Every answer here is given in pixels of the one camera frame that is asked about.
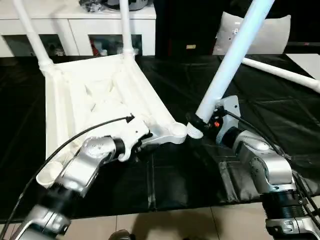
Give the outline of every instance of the dark background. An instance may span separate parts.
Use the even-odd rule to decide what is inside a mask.
[[[286,55],[248,58],[305,76]],[[55,63],[81,60],[61,56]],[[137,57],[144,75],[177,122],[198,108],[221,56],[156,59]],[[9,216],[26,182],[45,160],[45,81],[35,57],[0,58],[0,223]],[[313,90],[241,65],[226,96],[237,95],[241,116],[292,157],[292,167],[307,190],[320,194],[320,98]],[[46,190],[33,181],[15,221],[21,221]],[[200,208],[260,200],[250,173],[232,150],[213,139],[187,138],[153,151],[133,154],[127,162],[104,166],[75,218],[172,209]]]
[[[210,55],[223,11],[244,17],[252,0],[154,0],[157,57]],[[316,0],[275,0],[267,18],[291,15],[285,53],[320,53]],[[196,44],[195,50],[186,50]]]

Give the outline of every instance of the upside-down white chair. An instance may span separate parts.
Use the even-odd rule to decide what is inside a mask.
[[[49,58],[22,0],[13,2],[45,77],[46,157],[82,130],[130,114],[145,122],[158,144],[184,142],[186,126],[175,121],[135,62],[128,0],[120,1],[122,54],[59,64]],[[117,136],[126,124],[122,120],[99,127],[52,161],[63,166],[86,138]]]

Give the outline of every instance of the black plastic sheet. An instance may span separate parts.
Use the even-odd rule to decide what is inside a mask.
[[[309,76],[285,55],[255,60]],[[59,57],[55,63],[83,59]],[[187,123],[222,58],[136,59],[173,117]],[[225,96],[237,95],[242,117],[292,156],[293,167],[320,194],[320,96],[301,85],[242,65]],[[32,57],[0,58],[0,221],[10,214],[28,179],[45,160],[45,82]],[[36,182],[16,214],[26,216],[45,189]],[[252,179],[232,151],[212,139],[166,143],[104,166],[75,218],[259,201]]]

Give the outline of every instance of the white tube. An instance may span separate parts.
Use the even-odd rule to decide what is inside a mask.
[[[284,78],[297,84],[306,86],[316,91],[317,93],[320,93],[320,79],[316,80],[311,77],[303,76],[292,71],[284,70],[282,68],[251,60],[245,57],[243,58],[242,63],[250,67],[276,75],[280,78]]]
[[[26,31],[26,36],[29,39],[29,42],[32,46],[32,49],[35,52],[35,55],[38,59],[38,64],[40,70],[45,70],[46,68],[53,65],[52,60],[49,58],[47,51],[39,37],[36,33],[35,28],[31,22],[30,17],[26,11],[26,8],[22,2],[22,0],[13,0],[13,4],[18,13],[20,21],[22,22],[24,29]]]
[[[131,31],[130,31],[130,14],[129,1],[120,0],[121,26],[122,26],[122,41],[123,55],[132,57],[135,53],[132,47]]]
[[[217,101],[223,97],[227,90],[274,1],[275,0],[252,1],[239,32],[232,41],[230,48],[224,56],[219,69],[195,113],[205,123],[209,121],[215,110]],[[203,136],[202,132],[193,127],[190,123],[187,125],[187,133],[190,137],[195,139],[199,139]]]

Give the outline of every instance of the white plastic part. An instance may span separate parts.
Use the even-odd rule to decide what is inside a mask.
[[[219,69],[195,113],[205,123],[209,121],[215,110],[217,101],[223,97],[227,90],[274,1],[275,0],[252,1],[239,32],[224,56]],[[190,123],[187,125],[187,133],[195,139],[203,136],[201,131],[193,127]]]
[[[120,162],[127,161],[130,157],[132,147],[148,132],[149,128],[144,121],[137,117],[131,120],[117,136],[122,139],[125,146],[125,152],[124,154],[120,154],[118,160]]]
[[[130,15],[129,1],[120,0],[121,26],[122,26],[122,41],[124,57],[133,57],[135,50],[132,46],[131,30],[130,30]]]
[[[318,79],[318,80],[313,79],[311,77],[303,76],[303,75],[297,74],[292,71],[284,70],[282,68],[272,66],[269,64],[265,64],[265,63],[262,63],[259,61],[251,60],[248,58],[243,58],[242,63],[247,66],[250,66],[250,67],[262,70],[264,72],[276,75],[280,78],[287,79],[287,80],[292,81],[294,83],[303,85],[305,87],[308,87],[308,88],[316,91],[317,93],[320,93],[320,79]]]
[[[46,189],[51,187],[63,170],[63,165],[57,161],[51,161],[36,176],[36,181]]]
[[[38,58],[39,67],[41,70],[45,70],[46,68],[52,66],[53,62],[49,58],[39,35],[36,33],[22,0],[13,0],[13,4],[23,24],[23,27],[25,28],[26,35],[30,41],[33,51]]]
[[[184,142],[186,126],[171,116],[135,62],[128,0],[120,1],[123,54],[59,64],[53,64],[48,57],[22,0],[14,0],[14,4],[45,77],[46,157],[82,130],[131,114],[147,126],[138,124],[133,127],[142,129],[141,134],[148,132],[150,126],[157,126],[170,136],[167,141],[156,143]],[[127,127],[128,123],[121,120],[96,128],[74,140],[51,161],[65,166],[86,138],[117,137],[124,134]],[[131,136],[128,147],[134,141]]]

